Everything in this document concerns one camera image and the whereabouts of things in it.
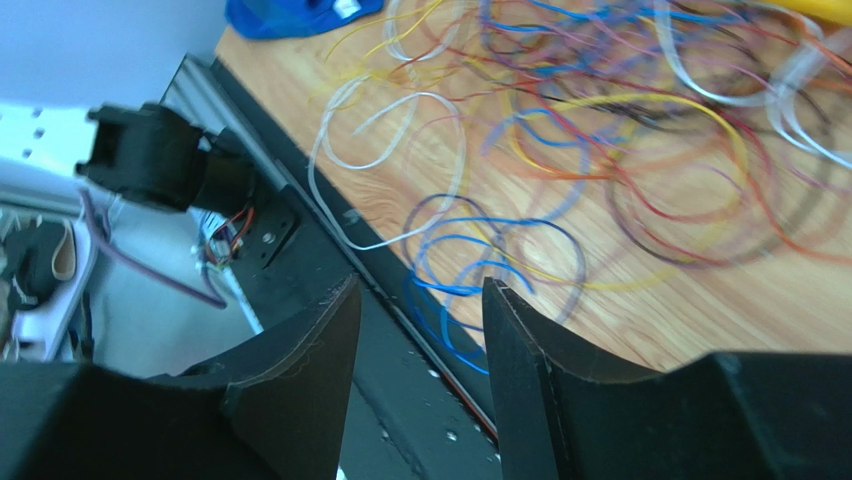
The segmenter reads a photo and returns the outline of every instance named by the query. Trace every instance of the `white plastic part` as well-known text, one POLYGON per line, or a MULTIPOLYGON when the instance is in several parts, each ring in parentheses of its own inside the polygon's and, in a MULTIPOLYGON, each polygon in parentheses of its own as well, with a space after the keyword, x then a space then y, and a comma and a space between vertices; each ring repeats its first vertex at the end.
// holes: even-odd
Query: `white plastic part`
POLYGON ((72 225, 77 253, 77 271, 74 278, 59 285, 50 300, 29 311, 15 314, 12 337, 19 343, 27 342, 27 348, 19 351, 19 357, 31 362, 48 362, 56 358, 68 323, 74 316, 86 282, 92 274, 97 258, 97 249, 83 221, 72 225))
POLYGON ((358 0, 335 0, 332 8, 338 17, 346 19, 360 12, 361 4, 358 0))
MULTIPOLYGON (((74 176, 91 157, 97 123, 83 108, 35 108, 0 103, 0 203, 66 215, 80 212, 74 176)), ((105 195, 95 195, 95 202, 105 195)))

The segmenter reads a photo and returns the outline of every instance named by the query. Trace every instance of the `black wire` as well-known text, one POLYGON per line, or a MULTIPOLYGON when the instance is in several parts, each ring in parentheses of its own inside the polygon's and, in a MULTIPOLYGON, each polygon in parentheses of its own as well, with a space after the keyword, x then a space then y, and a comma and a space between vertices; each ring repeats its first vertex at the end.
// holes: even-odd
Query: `black wire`
MULTIPOLYGON (((832 135, 832 120, 825 114, 825 111, 813 100, 813 98, 808 95, 804 91, 800 91, 799 95, 805 99, 808 105, 814 109, 817 117, 819 117, 821 121, 820 133, 825 137, 825 142, 828 144, 833 144, 833 135, 832 135)), ((827 159, 821 159, 820 167, 817 171, 815 177, 819 182, 827 182, 831 176, 831 172, 834 168, 834 163, 828 161, 827 159)), ((707 262, 701 262, 700 260, 693 261, 684 261, 678 258, 674 258, 663 253, 654 250, 653 248, 645 245, 639 238, 628 228, 628 220, 627 216, 622 211, 621 207, 619 207, 619 202, 616 198, 616 184, 619 183, 617 180, 610 180, 606 182, 605 192, 607 196, 607 201, 610 205, 612 205, 613 215, 616 217, 616 224, 621 229, 621 231, 630 239, 630 241, 639 247, 645 253, 651 255, 658 260, 661 260, 666 263, 670 263, 672 265, 677 265, 680 267, 688 267, 691 269, 706 269, 712 267, 731 267, 744 265, 746 263, 759 260, 765 257, 766 254, 774 252, 778 247, 784 245, 783 239, 781 239, 778 235, 772 234, 771 237, 764 240, 761 244, 754 247, 753 249, 736 254, 727 259, 720 259, 720 262, 723 262, 724 265, 716 265, 707 262)), ((785 220, 781 229, 789 236, 798 231, 799 228, 804 224, 805 220, 807 220, 809 214, 816 208, 816 206, 820 203, 825 193, 825 189, 820 187, 812 187, 809 188, 807 193, 804 195, 804 198, 801 201, 797 202, 799 208, 794 211, 788 218, 785 220)))
MULTIPOLYGON (((740 45, 732 45, 732 48, 741 52, 748 60, 754 62, 756 64, 755 66, 758 67, 758 68, 755 68, 756 71, 764 72, 762 74, 759 74, 761 78, 763 78, 764 80, 769 78, 769 74, 765 73, 765 69, 762 68, 763 66, 762 66, 760 60, 758 59, 757 55, 755 55, 754 52, 752 52, 747 46, 744 45, 745 40, 742 37, 740 37, 739 35, 731 32, 731 31, 729 31, 729 30, 727 30, 727 29, 725 29, 721 26, 718 26, 718 25, 713 26, 712 28, 714 30, 734 39, 734 40, 737 40, 740 43, 740 45)), ((486 48, 488 48, 489 51, 492 54, 494 54, 495 56, 498 55, 498 54, 504 54, 505 55, 507 53, 507 52, 497 52, 496 50, 493 49, 492 44, 490 42, 486 42, 486 48)), ((580 52, 576 48, 573 48, 569 45, 566 45, 566 50, 572 52, 574 54, 574 57, 576 57, 576 58, 580 57, 580 52)), ((541 93, 538 93, 538 92, 527 90, 525 88, 518 87, 518 86, 515 86, 515 85, 512 85, 512 84, 501 82, 501 81, 495 79, 494 77, 492 77, 491 75, 488 75, 487 73, 485 73, 484 71, 482 71, 478 67, 473 66, 469 62, 462 62, 462 64, 464 66, 466 66, 470 71, 472 71, 478 77, 482 78, 483 80, 485 80, 487 82, 493 83, 495 85, 510 88, 512 90, 515 90, 516 92, 538 96, 540 98, 543 98, 545 100, 549 100, 549 101, 552 101, 552 102, 565 103, 565 102, 570 101, 570 100, 567 100, 565 98, 555 97, 555 96, 552 96, 552 95, 545 95, 545 94, 541 94, 541 93)), ((521 70, 527 71, 527 72, 533 71, 533 70, 529 70, 529 69, 521 69, 521 70)), ((606 77, 594 75, 594 74, 590 74, 590 73, 583 74, 583 75, 584 76, 591 76, 592 78, 599 78, 599 79, 602 79, 602 80, 606 80, 606 77)), ((734 84, 736 84, 739 81, 738 79, 742 77, 742 74, 731 74, 731 75, 720 76, 720 77, 721 77, 720 83, 734 83, 734 84)), ((567 87, 567 85, 565 85, 565 83, 563 83, 562 79, 559 79, 558 77, 554 77, 554 78, 550 78, 550 79, 546 79, 546 80, 548 82, 553 82, 553 84, 555 84, 557 87, 559 87, 560 90, 562 90, 568 97, 573 98, 573 99, 582 98, 582 95, 578 95, 578 94, 575 94, 574 92, 572 92, 567 87)), ((608 90, 606 90, 605 88, 601 89, 601 95, 607 95, 607 94, 609 94, 608 90)), ((702 105, 704 105, 708 108, 712 108, 712 109, 725 108, 723 105, 718 104, 717 102, 710 101, 710 100, 702 99, 702 100, 699 100, 698 102, 701 103, 702 105)), ((652 109, 649 109, 649 108, 646 108, 646 107, 643 107, 643 106, 640 106, 640 105, 637 105, 637 104, 630 104, 630 103, 628 103, 628 104, 605 103, 605 104, 599 104, 599 105, 591 106, 589 108, 591 108, 593 110, 601 111, 601 112, 625 116, 625 117, 630 118, 631 120, 639 123, 640 125, 642 125, 646 128, 650 128, 650 129, 661 131, 661 132, 674 133, 674 134, 687 134, 687 133, 698 133, 700 131, 698 129, 674 128, 674 127, 668 127, 668 126, 661 125, 661 122, 664 122, 665 120, 679 121, 679 120, 682 120, 683 118, 686 118, 686 117, 689 117, 689 116, 694 116, 697 113, 699 113, 693 108, 682 108, 682 109, 677 109, 677 110, 652 110, 652 109)))

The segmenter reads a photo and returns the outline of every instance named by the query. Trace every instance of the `wood grain surface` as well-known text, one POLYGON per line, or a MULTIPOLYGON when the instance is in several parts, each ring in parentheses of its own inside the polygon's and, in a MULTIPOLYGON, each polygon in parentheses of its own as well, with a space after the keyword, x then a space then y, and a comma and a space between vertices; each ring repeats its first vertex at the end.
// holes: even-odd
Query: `wood grain surface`
MULTIPOLYGON (((432 30, 438 32, 444 28, 451 13, 439 10, 430 17, 432 30)), ((362 19, 355 25, 377 18, 362 19)), ((412 22, 400 20, 400 31, 412 22)), ((365 67, 387 71, 399 63, 382 49, 366 62, 361 60, 381 43, 381 25, 367 27, 347 38, 326 61, 331 47, 353 28, 308 39, 267 42, 246 41, 228 30, 217 54, 307 153, 319 130, 324 106, 345 80, 362 73, 365 67)), ((423 52, 429 45, 417 32, 402 44, 410 55, 423 52)), ((443 63, 440 60, 439 57, 433 65, 446 65, 449 61, 447 57, 443 63)), ((330 139, 338 156, 349 163, 366 164, 385 149, 398 130, 405 108, 392 111, 364 132, 354 131, 367 118, 411 92, 401 86, 403 80, 392 77, 391 82, 371 81, 353 97, 351 105, 336 113, 330 139)), ((448 97, 460 97, 491 87, 476 75, 462 71, 428 88, 448 97)), ((575 182, 536 178, 536 175, 541 177, 541 172, 519 161, 505 139, 489 152, 480 151, 492 128, 489 123, 496 124, 506 116, 498 99, 499 95, 491 95, 459 102, 463 113, 483 119, 466 124, 470 181, 465 193, 493 216, 545 215, 565 198, 575 182)), ((844 105, 829 94, 818 100, 834 116, 848 109, 848 103, 844 105)), ((447 115, 440 103, 421 99, 413 127, 387 162, 365 171, 350 171, 320 155, 319 168, 381 236, 399 235, 417 202, 428 195, 446 192, 450 184, 459 136, 451 121, 429 123, 447 115)), ((748 115, 758 126, 766 122, 762 111, 748 115)), ((609 114, 591 110, 572 110, 566 116, 586 131, 613 121, 609 114)), ((542 135, 564 138, 547 120, 530 121, 542 135)), ((633 147, 637 152, 628 153, 624 164, 644 172, 637 173, 637 184, 661 209, 686 215, 726 208, 738 195, 737 169, 725 155, 722 148, 725 142, 720 139, 718 129, 701 115, 684 117, 676 124, 683 130, 681 133, 642 136, 633 147), (661 161, 675 166, 654 169, 655 162, 661 161), (643 166, 650 166, 649 170, 642 170, 643 166), (727 172, 734 183, 712 171, 713 168, 727 172)), ((775 157, 774 167, 767 169, 756 155, 750 155, 749 168, 765 180, 767 197, 782 223, 800 216, 801 225, 791 235, 821 251, 852 255, 849 247, 852 229, 846 225, 849 195, 815 191, 790 174, 788 168, 778 166, 789 163, 839 185, 849 185, 852 176, 839 167, 832 168, 796 152, 771 135, 764 135, 763 139, 775 157)), ((580 164, 576 149, 536 144, 534 151, 555 167, 576 171, 580 164)), ((619 187, 617 198, 622 208, 636 203, 623 187, 619 187)), ((589 281, 593 285, 583 292, 579 307, 570 318, 561 318, 574 288, 571 285, 536 282, 535 292, 531 294, 517 279, 510 278, 510 284, 566 328, 622 357, 658 369, 674 368, 717 349, 852 352, 852 302, 848 293, 852 268, 814 260, 783 246, 769 248, 774 235, 766 216, 748 195, 742 202, 745 213, 709 227, 674 224, 640 213, 642 221, 667 240, 702 250, 707 256, 725 258, 735 251, 759 252, 756 260, 728 268, 672 270, 627 240, 605 201, 604 183, 590 181, 579 203, 555 220, 577 237, 587 257, 589 281), (708 238, 713 240, 711 246, 707 246, 708 238), (654 275, 662 275, 662 281, 643 283, 642 279, 649 276, 653 279, 654 275)), ((461 207, 448 214, 449 217, 462 215, 465 211, 461 207)), ((422 224, 428 216, 427 211, 418 221, 422 224)), ((477 235, 470 225, 456 225, 441 232, 477 235)), ((415 249, 417 243, 416 239, 412 242, 415 249)), ((399 244, 392 248, 400 253, 399 244)), ((515 229, 508 235, 508 249, 525 263, 552 276, 571 279, 576 274, 577 256, 571 244, 552 229, 515 229)), ((481 247, 449 241, 431 250, 429 259, 436 274, 449 282, 481 253, 481 247)), ((443 295, 436 298, 444 300, 443 295)), ((455 300, 451 311, 463 322, 481 325, 479 302, 478 297, 455 300)))

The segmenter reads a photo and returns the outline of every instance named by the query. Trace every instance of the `black metal frame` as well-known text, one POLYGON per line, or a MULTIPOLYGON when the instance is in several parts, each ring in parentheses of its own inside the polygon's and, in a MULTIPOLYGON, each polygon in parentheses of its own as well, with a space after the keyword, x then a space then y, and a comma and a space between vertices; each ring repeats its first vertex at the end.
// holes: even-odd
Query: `black metal frame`
MULTIPOLYGON (((304 154, 220 63, 212 73, 264 146, 300 184, 305 182, 304 154)), ((325 179, 320 179, 320 189, 335 213, 351 209, 325 179)), ((302 308, 357 269, 296 189, 258 185, 256 207, 256 223, 232 269, 261 324, 269 327, 282 311, 302 308), (271 235, 264 240, 267 233, 271 235)), ((349 232, 352 238, 378 240, 369 226, 359 223, 349 232)), ((501 478, 494 439, 457 392, 436 378, 439 367, 429 357, 437 351, 439 360, 490 412, 487 377, 445 355, 438 345, 415 342, 410 334, 414 327, 406 319, 412 312, 389 301, 403 298, 407 274, 393 252, 384 249, 358 258, 383 291, 362 290, 361 339, 341 453, 347 477, 501 478)), ((475 346, 463 332, 456 340, 461 348, 475 346)))

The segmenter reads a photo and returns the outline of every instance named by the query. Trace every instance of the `yellow wire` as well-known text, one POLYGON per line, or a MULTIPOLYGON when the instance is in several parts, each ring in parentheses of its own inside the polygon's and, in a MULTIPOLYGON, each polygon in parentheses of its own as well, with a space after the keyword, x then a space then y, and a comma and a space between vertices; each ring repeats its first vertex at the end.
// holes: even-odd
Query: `yellow wire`
POLYGON ((380 44, 376 45, 375 47, 373 47, 373 48, 372 48, 369 52, 367 52, 367 54, 366 54, 366 55, 364 55, 363 57, 361 57, 361 62, 362 62, 362 63, 363 63, 363 62, 366 62, 366 61, 367 61, 367 58, 369 58, 369 57, 370 57, 370 55, 372 55, 372 54, 376 53, 376 52, 377 52, 380 48, 384 47, 385 45, 388 45, 388 44, 389 44, 389 43, 391 43, 391 42, 396 42, 396 41, 398 41, 398 40, 402 40, 403 38, 405 38, 405 37, 409 36, 409 35, 411 34, 411 32, 413 32, 414 30, 416 30, 416 29, 417 29, 417 27, 419 27, 421 23, 425 22, 425 21, 426 21, 426 18, 427 18, 427 17, 428 17, 428 16, 429 16, 432 12, 434 12, 434 11, 435 11, 438 7, 440 7, 442 3, 444 3, 444 0, 435 0, 434 2, 432 2, 432 4, 431 4, 431 5, 432 5, 432 7, 430 7, 428 10, 426 10, 426 12, 425 12, 425 13, 423 13, 423 16, 422 16, 422 17, 420 17, 420 19, 419 19, 419 20, 417 20, 416 22, 414 22, 414 25, 412 25, 412 26, 411 26, 411 28, 409 28, 408 30, 406 30, 404 33, 401 33, 401 34, 399 34, 399 35, 397 35, 397 36, 395 36, 395 37, 393 37, 393 38, 389 38, 389 39, 385 40, 384 42, 382 42, 382 43, 380 43, 380 44))
MULTIPOLYGON (((334 42, 334 45, 332 45, 331 48, 328 50, 328 53, 325 55, 325 59, 323 59, 323 61, 327 62, 329 57, 331 57, 331 54, 337 49, 337 47, 340 46, 341 43, 343 43, 344 40, 346 40, 347 38, 351 37, 352 35, 360 32, 361 30, 363 30, 367 27, 371 27, 371 26, 379 24, 379 23, 384 23, 384 22, 387 22, 388 20, 399 20, 401 18, 407 18, 407 17, 410 17, 412 15, 417 15, 418 13, 428 9, 428 11, 423 15, 423 17, 415 24, 415 27, 416 27, 416 26, 420 25, 420 23, 422 23, 423 20, 430 13, 435 11, 435 9, 438 8, 438 5, 440 5, 443 2, 444 2, 444 0, 434 0, 432 3, 423 5, 422 7, 416 8, 416 9, 414 9, 414 10, 408 12, 408 13, 395 15, 393 17, 383 17, 383 18, 380 18, 378 20, 373 20, 373 21, 367 22, 363 25, 359 25, 359 26, 353 28, 352 30, 350 30, 346 35, 340 37, 336 42, 334 42)), ((398 35, 397 39, 401 40, 402 38, 405 38, 409 33, 411 33, 412 30, 413 29, 410 29, 408 32, 404 33, 403 35, 398 35)))
MULTIPOLYGON (((595 105, 601 105, 601 104, 635 102, 635 101, 658 101, 658 102, 680 103, 680 104, 683 104, 683 105, 687 105, 687 106, 696 108, 699 111, 701 111, 702 113, 704 113, 705 115, 707 115, 708 117, 710 117, 711 119, 713 119, 716 123, 718 123, 720 126, 722 126, 722 128, 725 130, 725 132, 731 138, 731 141, 733 143, 734 157, 736 159, 735 161, 738 162, 737 166, 739 167, 740 173, 742 174, 740 182, 738 182, 739 185, 742 186, 743 183, 746 181, 745 176, 748 172, 748 158, 749 157, 748 157, 748 150, 747 150, 745 141, 743 140, 742 136, 740 136, 740 134, 736 131, 736 129, 730 123, 728 123, 724 118, 719 116, 716 112, 714 112, 713 110, 710 110, 709 108, 705 107, 704 105, 701 105, 700 103, 693 102, 692 100, 682 98, 682 97, 678 97, 678 96, 674 96, 674 95, 657 94, 657 93, 627 93, 627 94, 619 94, 619 95, 601 95, 601 96, 587 97, 587 98, 583 98, 583 99, 569 100, 564 104, 560 104, 560 105, 555 106, 554 109, 559 110, 559 111, 565 111, 565 110, 571 110, 571 109, 575 109, 575 108, 589 107, 589 106, 595 106, 595 105)), ((545 114, 541 113, 541 112, 536 112, 536 113, 531 113, 529 115, 522 115, 520 117, 521 118, 533 118, 533 117, 539 117, 539 116, 543 116, 543 115, 545 115, 545 114)), ((707 249, 716 240, 718 240, 719 237, 721 237, 722 233, 724 232, 724 226, 727 225, 727 223, 728 223, 728 219, 725 219, 724 221, 717 224, 717 228, 713 228, 710 232, 708 232, 704 236, 702 236, 702 238, 700 238, 699 242, 698 242, 699 251, 707 249)), ((485 232, 483 232, 482 229, 479 227, 479 225, 477 225, 476 223, 474 223, 474 229, 477 230, 477 233, 485 241, 490 240, 489 237, 487 235, 485 235, 485 232)), ((588 290, 619 291, 619 292, 642 290, 642 289, 645 289, 645 288, 650 288, 650 287, 659 285, 659 284, 665 282, 666 280, 674 277, 675 275, 677 275, 678 273, 681 272, 680 268, 667 267, 667 268, 664 268, 664 269, 662 269, 658 272, 655 272, 655 273, 649 275, 646 278, 634 280, 632 282, 625 282, 625 283, 587 282, 587 283, 579 284, 578 282, 575 282, 574 280, 558 277, 556 275, 551 275, 551 274, 544 272, 544 271, 542 271, 542 270, 540 270, 536 267, 533 267, 531 265, 527 265, 527 264, 521 262, 520 260, 518 260, 516 257, 509 254, 508 252, 503 251, 498 246, 493 245, 493 247, 497 251, 499 251, 502 255, 506 256, 506 258, 508 258, 511 262, 516 263, 517 265, 520 265, 521 267, 523 267, 523 268, 525 268, 525 269, 527 269, 527 270, 529 270, 529 271, 531 271, 531 272, 533 272, 533 273, 535 273, 539 276, 542 276, 542 277, 544 277, 548 280, 551 280, 551 281, 560 282, 560 283, 564 283, 564 284, 582 285, 584 288, 586 288, 588 290)), ((685 259, 685 261, 692 262, 694 260, 687 258, 687 259, 685 259)))

